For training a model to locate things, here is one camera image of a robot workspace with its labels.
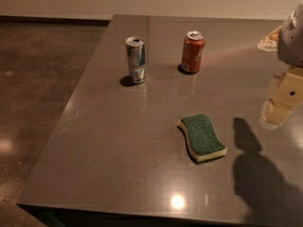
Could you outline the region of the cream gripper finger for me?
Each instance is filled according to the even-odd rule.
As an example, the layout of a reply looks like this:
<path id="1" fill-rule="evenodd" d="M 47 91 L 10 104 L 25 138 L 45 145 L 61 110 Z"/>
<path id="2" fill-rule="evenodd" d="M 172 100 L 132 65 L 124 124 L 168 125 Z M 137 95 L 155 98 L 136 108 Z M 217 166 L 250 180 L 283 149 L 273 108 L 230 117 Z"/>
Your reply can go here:
<path id="1" fill-rule="evenodd" d="M 265 52 L 277 52 L 277 44 L 279 33 L 282 29 L 282 26 L 278 26 L 271 33 L 258 43 L 258 49 Z"/>
<path id="2" fill-rule="evenodd" d="M 261 126 L 280 127 L 302 102 L 302 67 L 289 67 L 282 75 L 274 75 L 261 110 Z"/>

